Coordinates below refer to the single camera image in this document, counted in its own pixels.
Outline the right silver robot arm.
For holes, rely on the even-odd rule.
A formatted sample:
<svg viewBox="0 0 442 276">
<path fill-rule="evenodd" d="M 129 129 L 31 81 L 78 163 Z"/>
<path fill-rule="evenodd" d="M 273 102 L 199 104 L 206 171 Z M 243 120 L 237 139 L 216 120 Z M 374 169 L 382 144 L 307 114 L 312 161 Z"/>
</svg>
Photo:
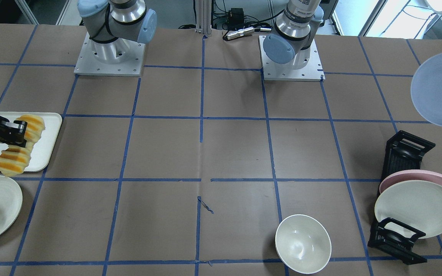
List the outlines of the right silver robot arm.
<svg viewBox="0 0 442 276">
<path fill-rule="evenodd" d="M 77 9 L 87 29 L 75 65 L 79 76 L 142 74 L 146 45 L 157 28 L 157 14 L 143 0 L 79 0 Z M 31 119 L 11 121 L 0 115 L 0 143 L 26 147 Z"/>
</svg>

